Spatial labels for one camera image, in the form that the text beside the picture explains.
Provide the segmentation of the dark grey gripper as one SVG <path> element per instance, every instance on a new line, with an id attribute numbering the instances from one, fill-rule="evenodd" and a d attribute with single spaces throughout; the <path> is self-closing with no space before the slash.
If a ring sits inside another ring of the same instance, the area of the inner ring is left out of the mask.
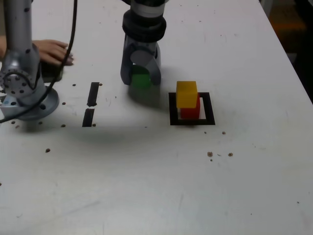
<path id="1" fill-rule="evenodd" d="M 125 35 L 121 63 L 121 79 L 125 85 L 131 85 L 132 75 L 149 75 L 153 85 L 161 83 L 161 54 L 157 42 L 144 43 Z"/>

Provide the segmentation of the person's hand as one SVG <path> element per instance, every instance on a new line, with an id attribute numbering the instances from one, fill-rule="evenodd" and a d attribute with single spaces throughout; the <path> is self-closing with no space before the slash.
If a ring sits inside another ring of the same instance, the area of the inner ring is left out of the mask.
<path id="1" fill-rule="evenodd" d="M 56 40 L 35 40 L 33 44 L 37 47 L 42 62 L 56 66 L 61 65 L 68 48 L 68 44 Z"/>

